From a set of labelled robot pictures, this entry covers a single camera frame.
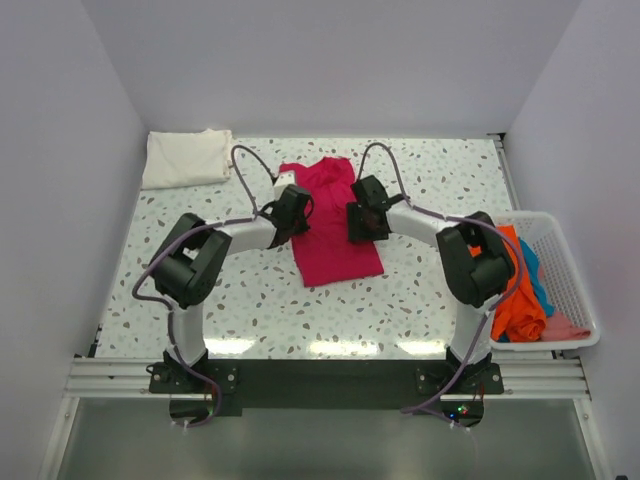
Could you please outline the magenta t shirt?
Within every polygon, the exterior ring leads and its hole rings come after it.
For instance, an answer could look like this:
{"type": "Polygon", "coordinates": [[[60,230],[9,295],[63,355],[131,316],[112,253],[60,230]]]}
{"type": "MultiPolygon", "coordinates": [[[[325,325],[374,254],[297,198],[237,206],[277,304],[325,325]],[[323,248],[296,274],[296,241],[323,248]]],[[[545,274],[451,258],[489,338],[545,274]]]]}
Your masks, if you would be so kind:
{"type": "Polygon", "coordinates": [[[359,280],[384,273],[375,244],[348,240],[347,205],[355,200],[355,173],[349,159],[325,157],[311,166],[283,163],[281,173],[295,174],[314,208],[309,230],[292,238],[293,256],[307,288],[359,280]]]}

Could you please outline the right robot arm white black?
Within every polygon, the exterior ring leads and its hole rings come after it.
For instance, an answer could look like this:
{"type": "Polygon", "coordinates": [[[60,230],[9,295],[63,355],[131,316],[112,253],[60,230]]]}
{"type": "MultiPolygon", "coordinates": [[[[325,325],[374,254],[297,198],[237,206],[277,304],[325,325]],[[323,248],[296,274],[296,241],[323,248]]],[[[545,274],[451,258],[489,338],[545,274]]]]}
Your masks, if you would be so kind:
{"type": "Polygon", "coordinates": [[[390,196],[374,176],[355,181],[351,191],[350,242],[386,240],[394,233],[437,249],[446,285],[457,301],[445,379],[452,390],[469,392],[491,363],[490,323],[516,274],[500,231],[482,211],[447,216],[413,205],[401,194],[390,196]]]}

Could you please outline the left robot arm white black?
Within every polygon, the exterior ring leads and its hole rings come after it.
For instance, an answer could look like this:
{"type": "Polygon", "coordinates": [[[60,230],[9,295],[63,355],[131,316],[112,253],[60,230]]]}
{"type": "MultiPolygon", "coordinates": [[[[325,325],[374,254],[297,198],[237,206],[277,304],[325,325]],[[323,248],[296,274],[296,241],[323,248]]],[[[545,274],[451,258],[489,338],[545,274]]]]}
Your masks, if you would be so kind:
{"type": "Polygon", "coordinates": [[[148,267],[158,296],[168,307],[164,362],[173,382],[196,392],[210,380],[203,335],[203,303],[212,293],[227,257],[277,248],[309,230],[314,210],[311,193],[288,185],[251,218],[209,224],[187,213],[174,225],[148,267]]]}

